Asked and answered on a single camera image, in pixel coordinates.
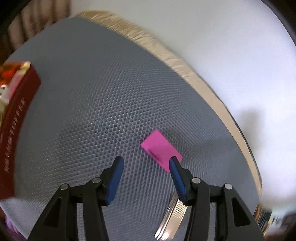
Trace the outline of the pink rectangular block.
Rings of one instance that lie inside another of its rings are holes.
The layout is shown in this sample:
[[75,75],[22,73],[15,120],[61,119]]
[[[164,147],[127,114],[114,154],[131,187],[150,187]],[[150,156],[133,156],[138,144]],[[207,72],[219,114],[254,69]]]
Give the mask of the pink rectangular block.
[[179,162],[183,160],[183,156],[158,130],[154,130],[148,135],[140,146],[166,172],[170,172],[171,157],[176,157]]

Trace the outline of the grey honeycomb table mat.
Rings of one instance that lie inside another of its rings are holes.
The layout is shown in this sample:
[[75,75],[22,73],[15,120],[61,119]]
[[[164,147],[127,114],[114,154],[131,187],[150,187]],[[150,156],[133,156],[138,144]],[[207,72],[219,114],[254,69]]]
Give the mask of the grey honeycomb table mat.
[[251,212],[257,188],[240,147],[214,109],[180,75],[124,36],[92,21],[61,20],[10,61],[41,79],[18,138],[15,197],[1,208],[28,237],[63,183],[85,184],[122,156],[114,201],[103,209],[111,240],[154,240],[175,187],[141,147],[158,130],[182,166],[211,185],[230,183]]

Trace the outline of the red gold metal tin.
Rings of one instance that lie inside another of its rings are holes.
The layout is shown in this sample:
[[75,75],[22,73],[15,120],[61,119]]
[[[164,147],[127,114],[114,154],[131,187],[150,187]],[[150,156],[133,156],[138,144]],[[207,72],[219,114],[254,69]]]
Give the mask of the red gold metal tin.
[[15,195],[16,144],[40,84],[41,80],[30,61],[1,65],[1,200]]

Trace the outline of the beige patterned curtain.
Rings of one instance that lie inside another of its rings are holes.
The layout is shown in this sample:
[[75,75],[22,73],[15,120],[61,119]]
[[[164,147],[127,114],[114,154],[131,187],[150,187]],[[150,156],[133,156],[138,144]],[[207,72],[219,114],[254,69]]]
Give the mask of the beige patterned curtain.
[[13,50],[31,37],[70,16],[71,1],[30,1],[8,27],[8,37]]

